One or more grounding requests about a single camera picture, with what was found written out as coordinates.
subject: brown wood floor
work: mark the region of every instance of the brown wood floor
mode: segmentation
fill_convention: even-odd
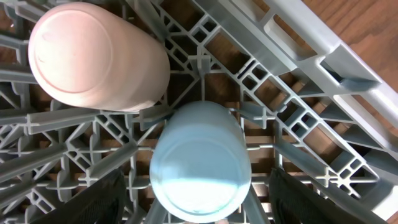
[[[268,7],[262,0],[253,0],[264,11]],[[380,75],[395,91],[398,90],[398,1],[388,0],[304,0],[304,3],[323,20],[343,41],[345,41],[376,73]],[[201,13],[196,11],[189,3],[189,0],[165,0],[162,7],[173,16],[184,28],[190,29],[197,21]],[[278,24],[288,32],[300,45],[306,48],[303,40],[297,36],[283,21],[276,18]],[[144,27],[139,19],[134,21],[135,25]],[[6,17],[5,13],[0,11],[0,29],[12,30],[12,22]],[[217,36],[210,42],[206,48],[213,53],[221,63],[231,71],[239,69],[247,58],[242,55],[233,45],[224,40],[222,35]],[[15,52],[4,47],[0,47],[0,62],[16,62]],[[178,96],[178,92],[189,85],[192,81],[189,78],[175,76],[172,77],[169,86],[169,101]],[[294,90],[298,90],[302,85],[297,82],[290,74],[286,74],[282,79]],[[215,101],[225,106],[238,107],[239,91],[238,86],[232,82],[225,74],[206,76],[206,99]],[[51,97],[44,93],[39,86],[32,85],[32,103],[38,111],[45,111],[49,108]],[[264,83],[258,91],[261,100],[271,108],[277,104],[277,101],[283,99],[284,94],[272,83]],[[200,86],[196,85],[193,90],[182,100],[179,105],[189,101],[200,99]],[[324,106],[318,99],[306,99],[307,103],[315,111],[321,112]],[[380,120],[392,133],[398,136],[398,130],[393,128],[372,106],[362,101],[362,104],[378,120]],[[330,123],[338,132],[344,132],[348,126],[340,123]],[[248,137],[248,143],[259,144],[273,142],[273,132],[271,129],[262,130],[248,124],[245,130]],[[154,145],[156,135],[145,145]],[[117,143],[104,140],[103,144],[115,146]],[[320,130],[313,131],[307,144],[315,149],[321,157],[327,162],[331,162],[339,153],[340,149],[326,137]],[[267,174],[273,166],[272,149],[261,149],[249,153],[252,170],[254,173]],[[139,152],[137,155],[137,174],[149,174],[149,161],[151,152]],[[291,174],[300,174],[289,161],[285,161],[285,168]],[[256,189],[260,196],[263,206],[268,206],[267,189]],[[151,189],[140,191],[140,200],[146,209],[153,200]],[[398,223],[398,213],[390,218],[389,223]]]

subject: dish rack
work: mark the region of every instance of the dish rack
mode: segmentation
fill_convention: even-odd
[[[121,1],[123,19],[131,21],[133,9],[152,34],[163,42],[171,64],[170,84],[188,77],[190,83],[170,101],[169,92],[153,107],[137,113],[71,108],[52,100],[49,111],[36,112],[29,87],[36,84],[27,61],[29,28],[24,20],[37,20],[51,7],[68,1],[18,1],[4,3],[15,33],[2,31],[0,45],[16,50],[18,63],[0,65],[0,97],[8,108],[0,110],[0,220],[30,223],[67,202],[115,168],[123,167],[128,202],[126,223],[183,223],[155,199],[148,214],[140,207],[138,191],[150,188],[148,176],[137,175],[137,153],[153,151],[162,126],[184,98],[200,86],[206,99],[206,78],[226,74],[239,87],[239,102],[225,103],[242,129],[255,124],[272,129],[273,141],[258,142],[246,136],[248,151],[274,149],[274,166],[290,161],[327,200],[371,223],[383,223],[398,210],[394,189],[398,185],[398,140],[357,100],[362,98],[398,128],[397,93],[374,73],[302,1],[192,0],[197,18],[191,25],[172,17],[161,0]],[[301,39],[298,43],[285,27]],[[243,62],[228,63],[209,45],[215,39],[239,50]],[[287,83],[290,75],[299,82]],[[263,85],[272,88],[263,89]],[[277,92],[277,100],[264,94]],[[307,99],[319,99],[320,108]],[[330,123],[343,125],[343,131]],[[313,131],[330,139],[339,154],[325,161],[308,138]],[[107,145],[104,131],[118,142]],[[50,141],[37,147],[35,135]],[[365,149],[359,153],[355,149]],[[72,169],[84,175],[75,177]],[[227,217],[233,223],[269,223],[256,186],[269,176],[253,175],[243,206]]]

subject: plastic dish rack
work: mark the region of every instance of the plastic dish rack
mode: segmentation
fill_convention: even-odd
[[[0,110],[0,221],[30,223],[71,199],[111,170],[127,168],[126,223],[182,223],[169,214],[156,199],[149,213],[138,204],[138,190],[150,187],[148,176],[137,174],[136,154],[153,151],[159,129],[181,100],[197,83],[205,99],[205,77],[225,73],[239,86],[240,103],[230,108],[241,127],[254,123],[262,129],[273,129],[275,141],[251,144],[248,151],[273,148],[275,166],[289,160],[305,175],[322,197],[332,200],[369,223],[384,223],[397,209],[394,189],[398,185],[398,144],[378,120],[358,103],[359,95],[370,103],[395,128],[398,128],[397,93],[375,74],[342,40],[299,0],[265,0],[264,12],[251,0],[192,0],[199,12],[189,29],[182,26],[161,7],[161,0],[128,0],[121,2],[123,18],[128,20],[131,8],[156,37],[165,44],[172,61],[173,76],[183,74],[193,81],[173,102],[165,95],[158,105],[137,113],[71,108],[55,100],[50,111],[36,113],[30,104],[29,85],[36,84],[27,61],[29,29],[24,19],[36,22],[45,11],[68,1],[18,1],[4,4],[13,20],[15,34],[2,31],[0,45],[15,49],[18,64],[0,65],[0,98],[10,108]],[[282,19],[311,48],[296,43],[279,25]],[[206,45],[219,34],[245,56],[246,62],[231,71]],[[194,46],[187,50],[186,43]],[[302,84],[289,86],[281,76],[291,73]],[[260,86],[270,82],[283,96],[277,104],[263,102],[257,94]],[[306,98],[322,99],[324,110],[311,108]],[[288,117],[282,116],[290,111]],[[268,121],[274,125],[267,126]],[[338,133],[331,121],[346,124]],[[139,124],[141,132],[134,131]],[[341,150],[331,162],[325,162],[305,138],[319,129]],[[87,142],[81,136],[92,129]],[[120,146],[103,146],[101,129],[106,130]],[[35,147],[34,136],[41,133],[50,142],[46,148]],[[360,155],[353,146],[361,146]],[[85,175],[74,177],[71,169],[80,168]],[[53,178],[48,173],[58,167]],[[252,185],[267,185],[266,175],[254,175]],[[227,217],[232,223],[269,223],[271,211],[264,211],[252,187],[240,212]]]

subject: wooden surface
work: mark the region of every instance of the wooden surface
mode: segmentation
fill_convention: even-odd
[[[262,0],[254,0],[266,12],[268,7]],[[398,90],[398,1],[391,0],[304,0],[304,3],[323,20],[343,41],[345,41],[376,73],[379,74],[395,91]],[[201,12],[195,10],[189,3],[189,0],[165,0],[162,7],[173,16],[184,28],[190,29],[195,21],[199,20]],[[289,27],[283,25],[283,21],[278,18],[278,24],[287,32],[291,32],[292,37],[297,42],[305,46],[305,42],[300,40],[299,36],[294,36],[294,32]],[[142,21],[136,19],[135,25],[145,27]],[[10,27],[12,22],[0,11],[0,29],[12,30]],[[237,72],[241,65],[247,60],[245,55],[229,42],[225,41],[222,35],[218,35],[213,39],[206,48],[213,53],[221,63],[223,63],[232,72]],[[0,48],[0,62],[15,62],[15,53],[11,49]],[[299,90],[302,85],[294,79],[290,74],[286,74],[282,79],[294,90]],[[192,79],[186,75],[177,75],[171,78],[168,89],[169,102],[173,102],[179,93],[183,91]],[[239,90],[227,75],[221,73],[216,75],[208,75],[205,78],[206,99],[215,101],[225,106],[238,107]],[[49,109],[51,97],[44,93],[39,86],[32,85],[32,103],[38,111],[46,111]],[[270,108],[274,108],[278,101],[284,98],[284,93],[280,91],[272,82],[264,83],[256,92],[256,95]],[[185,97],[178,105],[181,106],[190,101],[200,99],[200,86],[196,84],[190,94]],[[317,98],[306,99],[308,105],[312,106],[315,111],[321,112],[324,105]],[[398,135],[398,131],[394,129],[385,119],[381,117],[371,106],[367,105],[367,109],[380,120],[392,133]],[[289,105],[282,117],[288,117],[295,108]],[[343,133],[348,125],[340,123],[329,123],[338,133]],[[251,144],[260,144],[274,141],[274,133],[272,129],[259,129],[250,124],[245,125],[245,134]],[[152,140],[146,141],[147,145],[156,143],[156,135]],[[327,162],[332,161],[339,153],[339,148],[326,137],[320,130],[315,130],[309,135],[310,145],[315,149],[321,157]],[[104,145],[115,146],[114,141],[104,140]],[[359,153],[363,153],[363,149],[356,148]],[[152,156],[151,152],[140,151],[137,154],[137,174],[149,174],[149,161]],[[273,166],[274,153],[272,149],[261,149],[258,151],[250,151],[249,156],[252,162],[253,172],[255,175],[263,175],[269,173]],[[289,161],[285,161],[285,168],[291,174],[299,174],[301,170],[297,169]],[[265,187],[256,187],[256,192],[260,196],[263,206],[268,208],[267,189]],[[148,205],[153,200],[153,192],[151,189],[140,190],[141,204],[148,209]],[[389,223],[398,223],[398,214],[391,217]]]

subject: light blue plastic cup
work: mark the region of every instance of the light blue plastic cup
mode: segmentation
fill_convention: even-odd
[[[156,145],[150,181],[159,202],[183,220],[208,223],[233,213],[251,184],[250,160],[236,119],[209,101],[179,109]]]

